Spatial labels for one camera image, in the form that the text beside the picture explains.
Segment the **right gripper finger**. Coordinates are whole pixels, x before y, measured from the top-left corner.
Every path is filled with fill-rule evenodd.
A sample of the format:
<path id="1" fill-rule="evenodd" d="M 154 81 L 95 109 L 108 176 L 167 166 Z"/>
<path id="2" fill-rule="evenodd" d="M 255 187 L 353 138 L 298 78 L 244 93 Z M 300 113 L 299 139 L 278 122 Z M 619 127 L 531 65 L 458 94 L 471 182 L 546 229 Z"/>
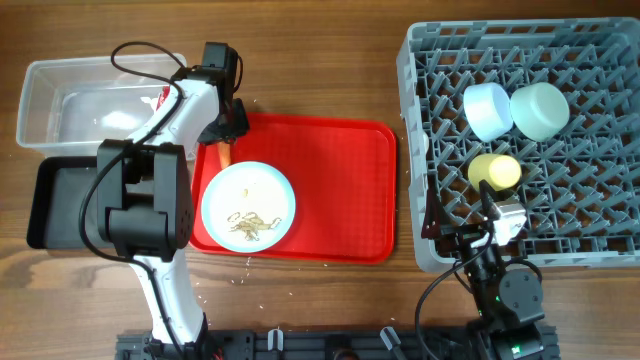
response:
<path id="1" fill-rule="evenodd" d="M 496 191 L 486 180 L 479 182 L 482 214 L 487 221 L 495 221 L 498 218 L 496 210 Z"/>
<path id="2" fill-rule="evenodd" d="M 421 228 L 422 239 L 443 239 L 447 234 L 443 226 L 447 224 L 444 207 L 433 189 L 427 191 L 425 214 Z"/>

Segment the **orange carrot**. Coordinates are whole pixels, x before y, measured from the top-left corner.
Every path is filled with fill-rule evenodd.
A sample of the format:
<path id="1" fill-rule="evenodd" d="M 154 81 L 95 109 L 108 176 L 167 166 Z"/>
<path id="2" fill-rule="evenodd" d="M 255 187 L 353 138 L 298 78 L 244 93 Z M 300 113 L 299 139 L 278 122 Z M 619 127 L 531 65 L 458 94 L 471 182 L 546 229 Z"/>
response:
<path id="1" fill-rule="evenodd" d="M 219 162 L 222 169 L 226 169 L 232 164 L 231 145 L 225 142 L 217 144 Z"/>

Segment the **yellow plastic cup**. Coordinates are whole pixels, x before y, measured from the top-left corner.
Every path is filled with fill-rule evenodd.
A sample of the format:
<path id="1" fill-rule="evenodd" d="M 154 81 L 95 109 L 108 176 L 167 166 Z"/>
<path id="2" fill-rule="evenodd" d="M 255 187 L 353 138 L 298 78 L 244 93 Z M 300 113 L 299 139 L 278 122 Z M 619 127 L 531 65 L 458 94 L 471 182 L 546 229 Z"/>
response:
<path id="1" fill-rule="evenodd" d="M 476 190 L 480 190 L 482 180 L 496 191 L 512 188 L 521 176 L 520 163 L 511 156 L 501 154 L 478 155 L 469 163 L 467 170 L 467 178 Z"/>

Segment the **red snack wrapper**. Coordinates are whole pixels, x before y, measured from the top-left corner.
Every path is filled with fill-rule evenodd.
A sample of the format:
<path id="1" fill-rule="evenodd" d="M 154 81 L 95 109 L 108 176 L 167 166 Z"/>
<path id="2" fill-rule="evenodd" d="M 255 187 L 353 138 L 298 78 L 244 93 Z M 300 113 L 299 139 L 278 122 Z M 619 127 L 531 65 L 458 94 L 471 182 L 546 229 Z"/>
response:
<path id="1" fill-rule="evenodd" d="M 170 91 L 171 91 L 170 86 L 164 86 L 162 88 L 161 93 L 157 97 L 155 111 L 158 111 L 161 108 L 163 103 L 166 101 L 167 97 L 170 95 Z"/>

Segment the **light blue plate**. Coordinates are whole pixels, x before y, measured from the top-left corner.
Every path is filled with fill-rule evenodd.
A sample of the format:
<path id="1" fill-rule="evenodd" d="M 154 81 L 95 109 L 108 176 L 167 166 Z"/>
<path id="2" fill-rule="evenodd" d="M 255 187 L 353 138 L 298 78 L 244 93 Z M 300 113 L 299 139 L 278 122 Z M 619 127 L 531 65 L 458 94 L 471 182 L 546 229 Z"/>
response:
<path id="1" fill-rule="evenodd" d="M 201 198 L 199 218 L 223 249 L 257 253 L 284 239 L 296 210 L 293 187 L 283 173 L 266 163 L 245 161 L 213 177 Z"/>

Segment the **light blue bowl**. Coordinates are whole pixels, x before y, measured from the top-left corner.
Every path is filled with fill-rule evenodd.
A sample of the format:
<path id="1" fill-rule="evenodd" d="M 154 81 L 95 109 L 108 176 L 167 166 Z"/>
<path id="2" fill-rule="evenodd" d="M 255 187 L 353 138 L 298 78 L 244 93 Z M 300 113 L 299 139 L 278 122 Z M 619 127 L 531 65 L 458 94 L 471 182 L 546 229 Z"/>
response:
<path id="1" fill-rule="evenodd" d="M 471 130 L 483 142 L 497 139 L 514 125 L 510 98 L 497 83 L 467 87 L 463 93 L 463 109 Z"/>

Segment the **mint green bowl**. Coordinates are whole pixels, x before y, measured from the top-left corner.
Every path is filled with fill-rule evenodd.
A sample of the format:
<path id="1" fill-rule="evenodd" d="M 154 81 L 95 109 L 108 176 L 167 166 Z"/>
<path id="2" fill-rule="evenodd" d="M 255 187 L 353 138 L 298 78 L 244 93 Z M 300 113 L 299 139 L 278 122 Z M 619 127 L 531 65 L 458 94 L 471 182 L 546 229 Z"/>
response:
<path id="1" fill-rule="evenodd" d="M 546 82 L 516 90 L 510 112 L 514 124 L 527 138 L 544 142 L 558 134 L 569 122 L 569 104 L 563 93 Z"/>

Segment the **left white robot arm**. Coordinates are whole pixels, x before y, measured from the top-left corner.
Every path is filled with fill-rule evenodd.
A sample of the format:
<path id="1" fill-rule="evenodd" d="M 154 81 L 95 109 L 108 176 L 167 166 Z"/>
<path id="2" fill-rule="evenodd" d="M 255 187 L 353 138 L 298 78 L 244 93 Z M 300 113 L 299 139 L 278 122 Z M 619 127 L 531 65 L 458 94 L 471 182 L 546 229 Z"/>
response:
<path id="1" fill-rule="evenodd" d="M 186 156 L 197 144 L 231 145 L 249 123 L 235 98 L 243 61 L 226 43 L 208 42 L 201 64 L 178 66 L 151 119 L 124 140 L 104 140 L 97 175 L 78 215 L 81 241 L 96 256 L 129 264 L 139 279 L 153 326 L 143 355 L 215 359 L 189 279 L 185 247 L 195 222 Z"/>

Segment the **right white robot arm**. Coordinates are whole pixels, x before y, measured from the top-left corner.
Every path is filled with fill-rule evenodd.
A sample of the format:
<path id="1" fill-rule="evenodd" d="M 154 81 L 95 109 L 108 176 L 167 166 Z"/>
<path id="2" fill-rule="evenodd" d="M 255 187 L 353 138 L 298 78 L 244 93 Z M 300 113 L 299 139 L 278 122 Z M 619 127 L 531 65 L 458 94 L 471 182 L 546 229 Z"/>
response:
<path id="1" fill-rule="evenodd" d="M 484 218 L 475 224 L 445 226 L 438 196 L 430 191 L 421 236 L 451 240 L 460 259 L 433 280 L 420 296 L 414 313 L 414 327 L 420 356 L 436 359 L 421 328 L 421 312 L 427 298 L 448 277 L 464 271 L 468 290 L 479 318 L 467 325 L 474 354 L 482 359 L 525 359 L 540 357 L 545 350 L 537 322 L 545 317 L 542 307 L 543 276 L 528 260 L 505 261 L 499 247 L 521 231 L 526 209 L 516 200 L 502 200 L 491 185 L 480 182 Z"/>

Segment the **grey dishwasher rack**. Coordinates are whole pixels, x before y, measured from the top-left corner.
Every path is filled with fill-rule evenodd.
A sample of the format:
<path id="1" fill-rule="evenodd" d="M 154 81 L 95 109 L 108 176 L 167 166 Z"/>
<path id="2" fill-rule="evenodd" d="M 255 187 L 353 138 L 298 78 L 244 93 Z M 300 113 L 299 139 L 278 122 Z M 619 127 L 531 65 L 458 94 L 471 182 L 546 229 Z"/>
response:
<path id="1" fill-rule="evenodd" d="M 540 267 L 639 263 L 639 23 L 634 18 L 420 22 L 396 58 L 409 151 L 414 254 L 426 272 L 447 270 L 452 246 L 426 236 L 437 200 L 445 225 L 481 220 L 469 163 L 493 153 L 522 167 L 509 191 L 527 219 L 504 248 Z M 496 83 L 507 92 L 546 82 L 569 122 L 537 142 L 520 131 L 490 142 L 468 127 L 463 93 Z"/>

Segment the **food scraps on plate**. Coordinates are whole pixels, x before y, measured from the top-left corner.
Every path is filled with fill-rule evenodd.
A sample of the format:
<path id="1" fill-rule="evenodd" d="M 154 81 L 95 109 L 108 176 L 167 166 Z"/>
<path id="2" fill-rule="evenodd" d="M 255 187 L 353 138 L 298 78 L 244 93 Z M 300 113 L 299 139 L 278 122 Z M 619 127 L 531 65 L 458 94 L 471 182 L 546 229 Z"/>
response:
<path id="1" fill-rule="evenodd" d="M 261 189 L 242 187 L 225 221 L 229 232 L 240 233 L 248 242 L 258 242 L 264 232 L 275 230 L 283 220 L 277 198 Z"/>

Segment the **red serving tray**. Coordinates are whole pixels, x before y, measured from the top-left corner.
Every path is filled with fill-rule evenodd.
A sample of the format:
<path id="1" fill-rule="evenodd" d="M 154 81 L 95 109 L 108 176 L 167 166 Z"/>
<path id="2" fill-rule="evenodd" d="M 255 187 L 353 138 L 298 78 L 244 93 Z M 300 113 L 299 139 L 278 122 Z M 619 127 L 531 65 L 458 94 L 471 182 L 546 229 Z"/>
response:
<path id="1" fill-rule="evenodd" d="M 266 258 L 377 264 L 395 241 L 397 139 L 376 121 L 251 113 L 236 162 L 275 167 L 296 215 Z"/>

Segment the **clear plastic bin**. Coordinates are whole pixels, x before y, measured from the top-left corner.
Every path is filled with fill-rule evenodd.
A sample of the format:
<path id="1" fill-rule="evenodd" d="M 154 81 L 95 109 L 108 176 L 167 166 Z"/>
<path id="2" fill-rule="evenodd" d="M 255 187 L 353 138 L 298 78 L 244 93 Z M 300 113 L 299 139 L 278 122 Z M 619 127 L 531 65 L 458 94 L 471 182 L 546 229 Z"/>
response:
<path id="1" fill-rule="evenodd" d="M 46 157 L 94 156 L 105 139 L 147 133 L 165 84 L 117 67 L 168 78 L 186 63 L 180 53 L 35 61 L 23 83 L 16 142 Z"/>

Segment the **black plastic tray bin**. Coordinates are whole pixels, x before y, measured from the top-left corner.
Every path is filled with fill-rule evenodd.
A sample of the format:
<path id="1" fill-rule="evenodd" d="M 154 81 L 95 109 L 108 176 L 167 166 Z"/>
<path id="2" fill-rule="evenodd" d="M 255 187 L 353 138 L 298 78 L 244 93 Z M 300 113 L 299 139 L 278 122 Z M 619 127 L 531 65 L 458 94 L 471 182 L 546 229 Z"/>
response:
<path id="1" fill-rule="evenodd" d="M 27 230 L 34 249 L 78 249 L 81 232 L 121 256 L 167 257 L 186 246 L 194 205 L 185 156 L 143 150 L 111 169 L 112 155 L 52 157 L 38 170 Z"/>

